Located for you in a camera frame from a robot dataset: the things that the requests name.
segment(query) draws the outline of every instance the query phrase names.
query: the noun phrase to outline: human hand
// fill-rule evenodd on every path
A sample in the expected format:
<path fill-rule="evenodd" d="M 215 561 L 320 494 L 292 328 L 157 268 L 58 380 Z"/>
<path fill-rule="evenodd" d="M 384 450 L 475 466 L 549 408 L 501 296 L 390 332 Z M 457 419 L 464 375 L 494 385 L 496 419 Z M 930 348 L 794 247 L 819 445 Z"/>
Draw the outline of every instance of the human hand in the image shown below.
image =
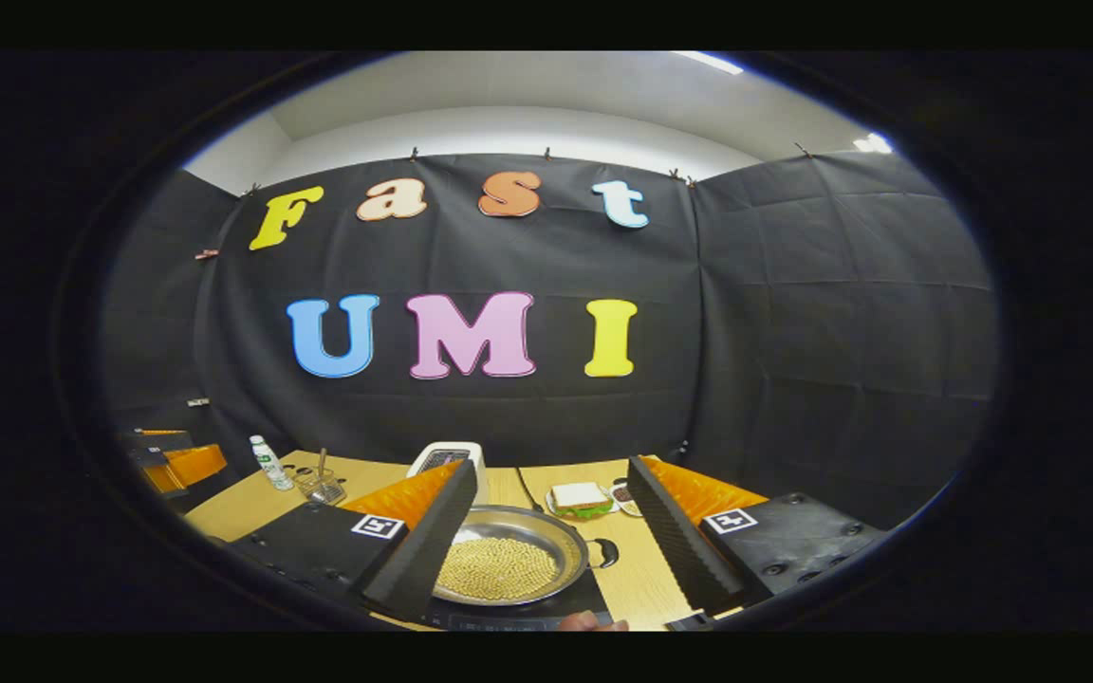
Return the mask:
<path fill-rule="evenodd" d="M 590 610 L 585 610 L 580 613 L 568 614 L 563 622 L 559 623 L 555 631 L 630 631 L 630 625 L 624 619 L 621 622 L 611 623 L 610 626 L 599 626 L 598 615 L 591 613 Z"/>

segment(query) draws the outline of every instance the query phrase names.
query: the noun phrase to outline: blue letter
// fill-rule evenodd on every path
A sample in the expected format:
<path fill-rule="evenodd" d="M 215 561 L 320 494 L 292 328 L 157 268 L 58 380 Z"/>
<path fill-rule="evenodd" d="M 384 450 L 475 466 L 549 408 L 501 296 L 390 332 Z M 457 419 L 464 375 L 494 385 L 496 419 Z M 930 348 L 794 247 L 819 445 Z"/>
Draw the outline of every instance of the blue letter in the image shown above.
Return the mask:
<path fill-rule="evenodd" d="M 353 294 L 340 298 L 340 308 L 349 315 L 349 353 L 327 355 L 322 349 L 322 314 L 327 302 L 307 298 L 294 302 L 285 314 L 294 320 L 294 357 L 306 372 L 320 377 L 350 377 L 369 366 L 374 360 L 374 328 L 371 313 L 377 308 L 373 294 Z"/>
<path fill-rule="evenodd" d="M 643 202 L 642 191 L 632 190 L 621 180 L 611 180 L 593 186 L 596 193 L 602 195 L 607 200 L 607 215 L 610 220 L 623 227 L 644 227 L 647 225 L 647 216 L 636 213 L 630 205 L 633 202 Z"/>

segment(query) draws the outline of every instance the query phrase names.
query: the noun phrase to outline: pan handle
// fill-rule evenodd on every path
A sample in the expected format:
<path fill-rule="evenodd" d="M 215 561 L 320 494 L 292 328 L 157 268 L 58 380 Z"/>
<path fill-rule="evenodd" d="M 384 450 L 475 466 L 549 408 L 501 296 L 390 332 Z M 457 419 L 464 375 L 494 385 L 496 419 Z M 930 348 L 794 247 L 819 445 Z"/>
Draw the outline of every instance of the pan handle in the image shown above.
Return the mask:
<path fill-rule="evenodd" d="M 604 567 L 619 562 L 619 545 L 610 539 L 593 539 L 591 541 L 586 541 L 586 543 L 596 543 L 601 545 L 601 564 L 598 565 L 598 569 L 604 569 Z"/>

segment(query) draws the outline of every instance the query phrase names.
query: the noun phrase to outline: orange foam pad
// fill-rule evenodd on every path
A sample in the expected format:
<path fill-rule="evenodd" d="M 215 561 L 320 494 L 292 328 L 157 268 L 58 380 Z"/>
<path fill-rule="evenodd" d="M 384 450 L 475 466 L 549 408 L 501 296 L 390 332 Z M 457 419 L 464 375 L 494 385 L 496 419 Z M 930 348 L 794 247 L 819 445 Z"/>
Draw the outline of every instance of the orange foam pad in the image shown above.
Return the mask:
<path fill-rule="evenodd" d="M 175 472 L 171 471 L 168 466 L 148 467 L 146 476 L 151 480 L 151 484 L 160 490 L 160 493 L 178 492 L 179 488 L 186 488 L 186 485 L 179 483 Z"/>
<path fill-rule="evenodd" d="M 442 493 L 442 488 L 455 475 L 461 463 L 463 461 L 456 461 L 422 471 L 421 474 L 387 485 L 386 488 L 378 488 L 368 496 L 362 496 L 340 507 L 356 514 L 376 514 L 402 519 L 411 531 L 421 519 L 424 519 L 424 514 L 428 511 L 437 494 Z"/>
<path fill-rule="evenodd" d="M 724 481 L 698 474 L 697 471 L 686 470 L 675 463 L 654 458 L 644 458 L 644 463 L 695 527 L 702 523 L 704 516 L 747 508 L 768 501 L 765 496 L 747 492 L 732 484 L 725 484 Z"/>
<path fill-rule="evenodd" d="M 218 474 L 226 467 L 226 459 L 222 457 L 222 449 L 218 444 L 209 446 L 198 446 L 195 449 L 166 450 L 163 454 L 169 462 L 171 471 L 184 485 L 198 483 Z"/>

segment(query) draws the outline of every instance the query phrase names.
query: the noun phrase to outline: pink letter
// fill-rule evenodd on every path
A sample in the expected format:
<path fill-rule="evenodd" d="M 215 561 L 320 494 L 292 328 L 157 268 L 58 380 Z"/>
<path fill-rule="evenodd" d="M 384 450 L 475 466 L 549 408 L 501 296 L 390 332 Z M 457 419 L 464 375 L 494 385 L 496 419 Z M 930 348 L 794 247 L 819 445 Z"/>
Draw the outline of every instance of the pink letter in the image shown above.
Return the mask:
<path fill-rule="evenodd" d="M 408 299 L 407 308 L 415 314 L 420 329 L 421 360 L 412 366 L 416 379 L 442 379 L 449 366 L 442 363 L 442 346 L 463 373 L 474 372 L 474 363 L 486 346 L 489 362 L 483 372 L 492 377 L 533 375 L 534 364 L 526 353 L 526 311 L 534 298 L 525 291 L 492 294 L 474 325 L 467 325 L 453 298 L 425 294 Z"/>

